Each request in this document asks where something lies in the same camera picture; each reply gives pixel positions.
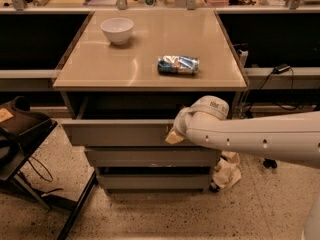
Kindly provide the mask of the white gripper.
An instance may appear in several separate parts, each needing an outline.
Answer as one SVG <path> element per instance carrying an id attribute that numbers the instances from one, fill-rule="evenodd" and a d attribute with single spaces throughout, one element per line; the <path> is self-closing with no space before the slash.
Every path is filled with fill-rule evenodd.
<path id="1" fill-rule="evenodd" d="M 180 143 L 189 138 L 191 132 L 199 126 L 199 112 L 191 107 L 184 107 L 177 114 L 173 129 L 169 131 L 165 141 L 171 145 Z"/>

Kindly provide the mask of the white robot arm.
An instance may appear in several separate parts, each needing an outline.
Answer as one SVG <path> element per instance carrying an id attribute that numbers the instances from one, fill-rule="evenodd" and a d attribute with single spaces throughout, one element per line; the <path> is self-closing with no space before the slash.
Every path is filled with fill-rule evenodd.
<path id="1" fill-rule="evenodd" d="M 193 144 L 320 168 L 320 112 L 228 119 L 229 105 L 203 96 L 182 108 L 166 141 Z"/>

